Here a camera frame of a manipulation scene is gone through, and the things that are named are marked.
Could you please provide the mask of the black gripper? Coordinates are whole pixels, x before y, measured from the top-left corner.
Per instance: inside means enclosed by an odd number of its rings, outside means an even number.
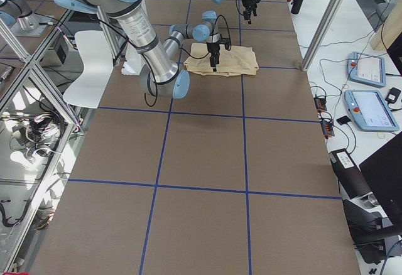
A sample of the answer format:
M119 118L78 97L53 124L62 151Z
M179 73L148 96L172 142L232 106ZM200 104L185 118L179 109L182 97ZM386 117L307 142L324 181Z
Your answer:
M248 24L251 24L251 16L257 16L257 2L256 0L241 0L242 5L244 7L244 19L247 21Z
M219 64L219 52L220 52L220 41L217 42L206 42L207 50L210 53L210 66L213 72L217 71L217 65Z

